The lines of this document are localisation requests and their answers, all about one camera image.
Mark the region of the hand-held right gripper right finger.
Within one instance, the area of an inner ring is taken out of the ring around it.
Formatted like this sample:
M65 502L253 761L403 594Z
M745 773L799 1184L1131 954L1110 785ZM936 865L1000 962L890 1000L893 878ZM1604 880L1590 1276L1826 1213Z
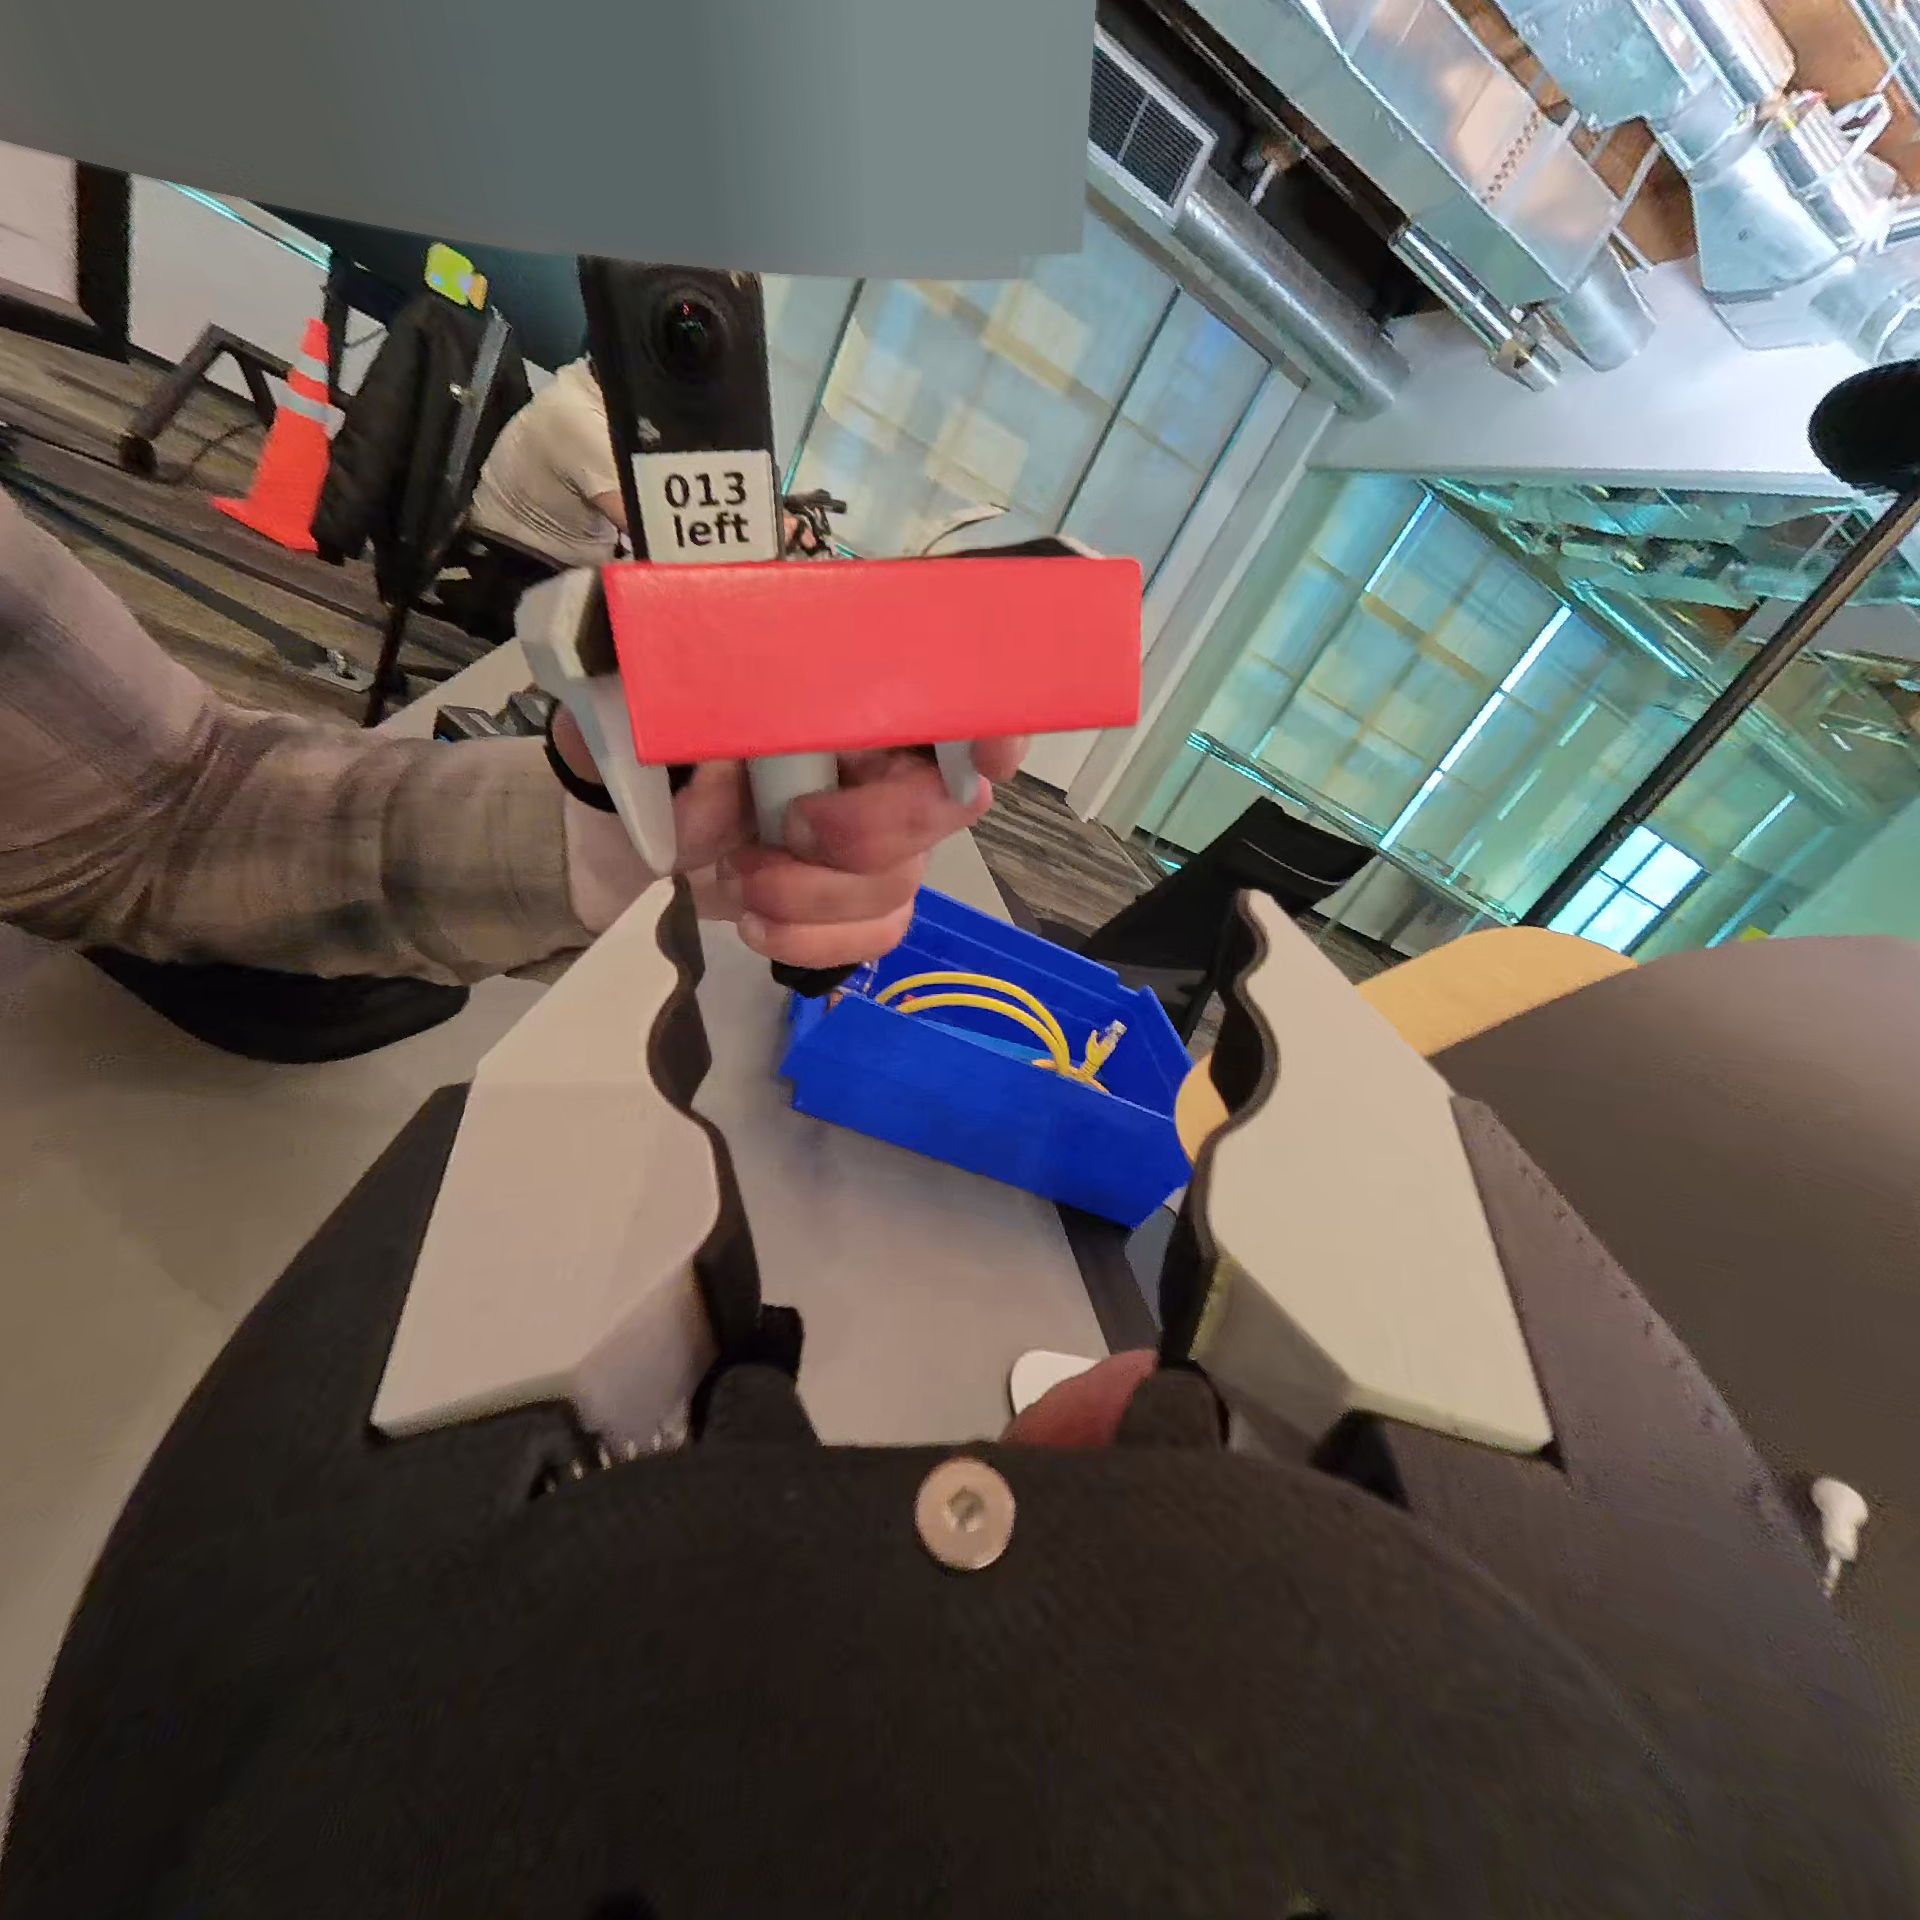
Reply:
M1547 1402L1443 1078L1261 891L1227 912L1217 996L1176 1094L1166 1361L1306 1439L1375 1416L1543 1454Z

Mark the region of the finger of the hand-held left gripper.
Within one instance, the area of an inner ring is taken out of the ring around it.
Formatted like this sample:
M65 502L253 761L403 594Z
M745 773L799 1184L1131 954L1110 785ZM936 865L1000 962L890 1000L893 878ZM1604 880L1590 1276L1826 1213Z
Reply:
M969 829L990 804L993 781L969 745L746 763L754 850L929 850Z
M580 730L639 862L660 878L676 876L678 795L666 767L636 756L599 571L562 571L524 590L514 606L514 642L536 687Z

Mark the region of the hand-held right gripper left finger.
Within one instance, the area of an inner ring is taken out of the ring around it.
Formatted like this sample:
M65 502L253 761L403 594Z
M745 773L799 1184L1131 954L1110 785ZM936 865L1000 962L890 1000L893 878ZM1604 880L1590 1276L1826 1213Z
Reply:
M424 1221L372 1427L420 1436L562 1404L588 1436L678 1436L754 1249L696 1113L697 924L652 886L480 1058Z

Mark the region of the long red rectangular bar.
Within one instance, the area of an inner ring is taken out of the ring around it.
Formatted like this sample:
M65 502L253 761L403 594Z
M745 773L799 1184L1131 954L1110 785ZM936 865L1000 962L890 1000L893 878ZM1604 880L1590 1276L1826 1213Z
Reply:
M639 763L1125 728L1135 557L624 562L599 576Z

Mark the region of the blue plastic bin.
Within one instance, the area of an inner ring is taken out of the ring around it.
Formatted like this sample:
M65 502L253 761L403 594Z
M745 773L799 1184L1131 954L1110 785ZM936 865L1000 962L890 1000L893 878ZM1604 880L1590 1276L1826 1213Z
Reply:
M1102 1091L1063 1085L1013 1021L902 1015L875 993L907 973L962 968L1034 993L1072 1049L1125 1021ZM779 1078L791 1107L1043 1200L1138 1226L1188 1182L1176 1098L1188 1049L1163 1000L1061 942L922 889L903 939L825 1000L791 996Z

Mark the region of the person's left forearm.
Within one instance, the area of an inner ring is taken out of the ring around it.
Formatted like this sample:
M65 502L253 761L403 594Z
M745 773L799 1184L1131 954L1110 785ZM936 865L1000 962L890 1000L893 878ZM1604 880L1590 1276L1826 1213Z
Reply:
M533 740L237 708L4 502L4 924L157 962L469 985L649 886Z

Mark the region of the person's left hand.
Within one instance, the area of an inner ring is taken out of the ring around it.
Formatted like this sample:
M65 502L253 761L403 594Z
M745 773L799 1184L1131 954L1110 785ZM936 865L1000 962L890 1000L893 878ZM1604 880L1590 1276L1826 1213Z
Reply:
M972 786L952 800L923 751L852 755L833 789L782 811L779 841L757 839L746 767L711 761L672 795L676 876L701 921L727 921L771 962L857 965L893 949L913 918L929 851L972 829L1031 740L972 740Z

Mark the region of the black office chair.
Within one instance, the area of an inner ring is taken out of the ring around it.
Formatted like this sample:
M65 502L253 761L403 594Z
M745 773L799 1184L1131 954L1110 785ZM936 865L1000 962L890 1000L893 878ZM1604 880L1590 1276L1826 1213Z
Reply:
M530 394L507 315L445 290L397 306L349 394L309 539L325 565L372 562L384 630L363 725L384 716L407 618L442 576L498 432Z

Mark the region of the yellow item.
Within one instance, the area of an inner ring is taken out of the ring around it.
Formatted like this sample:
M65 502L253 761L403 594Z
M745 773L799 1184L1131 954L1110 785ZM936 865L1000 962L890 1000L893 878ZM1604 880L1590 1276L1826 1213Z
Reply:
M1080 1049L1072 1049L1061 1017L1024 985L962 968L923 968L893 980L878 989L875 1004L902 1015L936 1015L936 1011L972 1011L1020 1024L1037 1042L1037 1054L1027 1060L1063 1085L1084 1085L1102 1091L1102 1066L1125 1038L1125 1021L1112 1017L1102 1028L1090 1028Z

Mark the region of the black backdrop board stand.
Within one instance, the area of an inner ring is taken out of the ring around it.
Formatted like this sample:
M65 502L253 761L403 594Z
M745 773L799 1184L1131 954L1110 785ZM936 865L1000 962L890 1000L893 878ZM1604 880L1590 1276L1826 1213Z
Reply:
M1888 1770L1882 1698L1788 1465L1891 1433L1916 1333L1916 1074L1842 985L1891 939L1679 954L1443 1045L1554 1439L1375 1416L1318 1439L1631 1702L1668 1767Z

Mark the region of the black mesh chair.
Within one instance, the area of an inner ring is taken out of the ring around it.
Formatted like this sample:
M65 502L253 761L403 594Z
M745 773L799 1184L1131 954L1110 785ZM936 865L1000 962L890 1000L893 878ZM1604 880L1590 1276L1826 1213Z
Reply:
M1254 800L1206 850L1084 933L1078 949L1108 965L1191 973L1217 958L1237 894L1267 894L1297 918L1371 857L1371 845L1297 820L1276 800Z

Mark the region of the orange traffic cone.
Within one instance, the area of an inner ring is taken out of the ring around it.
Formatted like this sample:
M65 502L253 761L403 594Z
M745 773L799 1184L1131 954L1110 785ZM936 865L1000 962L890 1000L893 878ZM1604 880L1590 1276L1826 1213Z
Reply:
M313 511L339 421L325 386L325 347L325 323L320 315L306 319L300 352L283 376L283 398L250 469L250 490L212 500L214 511L300 556L315 556Z

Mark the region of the ceiling air vent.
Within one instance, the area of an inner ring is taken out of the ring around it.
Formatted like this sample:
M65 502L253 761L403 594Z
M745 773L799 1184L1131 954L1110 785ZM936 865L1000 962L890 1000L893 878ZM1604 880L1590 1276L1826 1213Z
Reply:
M1207 170L1217 134L1112 36L1090 41L1090 155L1168 226Z

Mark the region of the silver ceiling duct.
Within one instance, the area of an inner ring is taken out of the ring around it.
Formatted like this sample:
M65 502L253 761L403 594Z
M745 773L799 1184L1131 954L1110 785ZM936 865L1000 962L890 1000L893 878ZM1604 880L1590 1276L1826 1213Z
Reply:
M1767 4L1497 4L1554 101L1464 4L1188 4L1398 210L1390 250L1514 381L1631 361L1655 315L1625 217L1664 164L1701 293L1743 348L1916 360L1916 195L1876 154L1898 68L1801 84Z

